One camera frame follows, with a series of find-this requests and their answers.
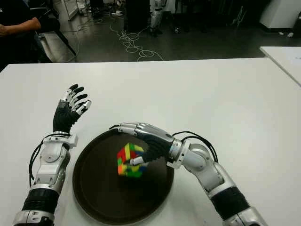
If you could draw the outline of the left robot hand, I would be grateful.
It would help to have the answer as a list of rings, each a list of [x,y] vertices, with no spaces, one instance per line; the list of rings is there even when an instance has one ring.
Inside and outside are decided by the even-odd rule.
[[[72,126],[91,106],[83,94],[84,87],[78,84],[70,86],[60,98],[53,117],[53,132],[69,134]]]

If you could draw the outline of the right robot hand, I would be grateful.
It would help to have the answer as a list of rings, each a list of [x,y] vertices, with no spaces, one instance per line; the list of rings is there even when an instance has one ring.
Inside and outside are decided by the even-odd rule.
[[[129,134],[147,144],[148,149],[142,155],[126,161],[131,166],[168,156],[174,143],[174,137],[166,131],[144,122],[124,122],[113,125],[109,129]]]

